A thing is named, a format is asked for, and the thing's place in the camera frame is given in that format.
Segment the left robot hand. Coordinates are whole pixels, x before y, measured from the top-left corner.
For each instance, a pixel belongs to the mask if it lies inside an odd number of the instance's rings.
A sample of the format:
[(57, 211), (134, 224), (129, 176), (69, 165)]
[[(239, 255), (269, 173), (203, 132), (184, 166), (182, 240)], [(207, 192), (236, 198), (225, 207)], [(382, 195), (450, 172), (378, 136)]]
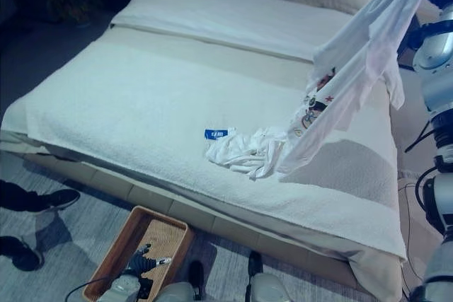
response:
[(150, 243), (145, 243), (143, 246), (139, 247), (130, 258), (123, 272), (129, 272), (131, 275), (139, 277), (141, 274), (149, 272), (156, 267), (161, 267), (172, 263), (173, 259), (171, 257), (145, 257), (150, 249)]

